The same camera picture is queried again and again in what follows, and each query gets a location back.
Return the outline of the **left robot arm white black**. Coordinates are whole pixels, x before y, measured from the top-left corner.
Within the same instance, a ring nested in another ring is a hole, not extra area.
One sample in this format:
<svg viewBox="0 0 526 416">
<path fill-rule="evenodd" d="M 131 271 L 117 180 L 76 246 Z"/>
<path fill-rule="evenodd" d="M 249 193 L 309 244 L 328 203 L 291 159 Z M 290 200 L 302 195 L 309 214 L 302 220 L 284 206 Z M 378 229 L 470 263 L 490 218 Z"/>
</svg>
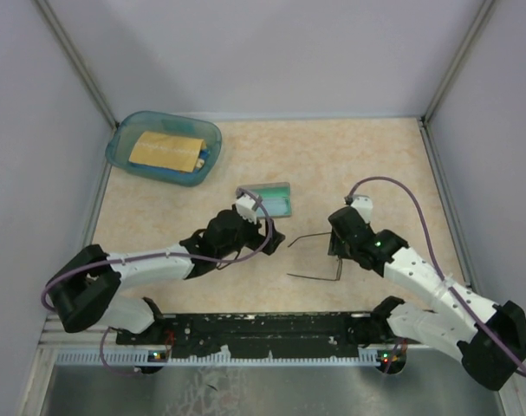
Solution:
<svg viewBox="0 0 526 416">
<path fill-rule="evenodd" d="M 220 265 L 240 263 L 246 258 L 241 253 L 244 248 L 252 257 L 270 256 L 284 238 L 272 218 L 249 221 L 231 208 L 220 211 L 204 229 L 162 250 L 126 255 L 90 244 L 48 280 L 41 303 L 58 315 L 68 333 L 103 324 L 154 344 L 164 337 L 165 322 L 156 317 L 151 302 L 126 298 L 123 291 L 193 279 Z"/>
</svg>

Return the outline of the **light blue cleaning cloth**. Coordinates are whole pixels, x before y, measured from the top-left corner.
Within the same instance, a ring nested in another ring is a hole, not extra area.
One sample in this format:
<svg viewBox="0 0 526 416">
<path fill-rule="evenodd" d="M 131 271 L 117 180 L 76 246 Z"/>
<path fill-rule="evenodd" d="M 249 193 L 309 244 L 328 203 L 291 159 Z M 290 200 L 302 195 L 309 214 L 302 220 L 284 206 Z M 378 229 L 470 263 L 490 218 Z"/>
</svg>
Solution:
<svg viewBox="0 0 526 416">
<path fill-rule="evenodd" d="M 287 218 L 291 215 L 291 206 L 287 198 L 268 198 L 263 207 L 272 218 Z"/>
</svg>

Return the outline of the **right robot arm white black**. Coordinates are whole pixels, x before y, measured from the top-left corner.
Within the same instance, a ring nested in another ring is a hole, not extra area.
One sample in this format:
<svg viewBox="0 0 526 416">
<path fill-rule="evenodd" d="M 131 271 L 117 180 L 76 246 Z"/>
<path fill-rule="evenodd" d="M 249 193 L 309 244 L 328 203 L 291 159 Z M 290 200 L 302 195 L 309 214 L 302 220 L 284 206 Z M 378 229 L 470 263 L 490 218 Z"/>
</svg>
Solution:
<svg viewBox="0 0 526 416">
<path fill-rule="evenodd" d="M 349 259 L 411 291 L 428 306 L 398 302 L 377 316 L 372 330 L 379 341 L 399 337 L 434 348 L 491 391 L 500 390 L 526 360 L 526 315 L 516 303 L 493 302 L 441 277 L 406 240 L 390 230 L 373 231 L 351 206 L 334 212 L 328 221 Z"/>
</svg>

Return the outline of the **metal frame sunglasses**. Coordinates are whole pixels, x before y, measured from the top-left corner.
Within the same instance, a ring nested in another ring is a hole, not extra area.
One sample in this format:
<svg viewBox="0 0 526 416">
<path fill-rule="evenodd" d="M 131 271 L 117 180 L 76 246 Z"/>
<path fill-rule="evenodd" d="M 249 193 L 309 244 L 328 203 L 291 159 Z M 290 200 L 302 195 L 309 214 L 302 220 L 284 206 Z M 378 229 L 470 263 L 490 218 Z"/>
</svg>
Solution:
<svg viewBox="0 0 526 416">
<path fill-rule="evenodd" d="M 288 245 L 293 265 L 287 276 L 320 282 L 339 282 L 343 259 L 335 253 L 331 231 L 294 238 Z"/>
</svg>

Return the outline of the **grey glasses case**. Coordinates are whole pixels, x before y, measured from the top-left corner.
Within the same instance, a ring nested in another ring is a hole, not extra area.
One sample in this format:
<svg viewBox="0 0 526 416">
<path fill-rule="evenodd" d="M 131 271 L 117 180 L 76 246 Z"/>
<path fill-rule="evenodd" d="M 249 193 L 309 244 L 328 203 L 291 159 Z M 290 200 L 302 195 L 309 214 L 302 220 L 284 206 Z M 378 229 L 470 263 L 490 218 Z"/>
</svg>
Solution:
<svg viewBox="0 0 526 416">
<path fill-rule="evenodd" d="M 292 216 L 289 182 L 240 185 L 239 187 L 261 197 L 263 206 L 272 218 L 288 218 Z"/>
</svg>

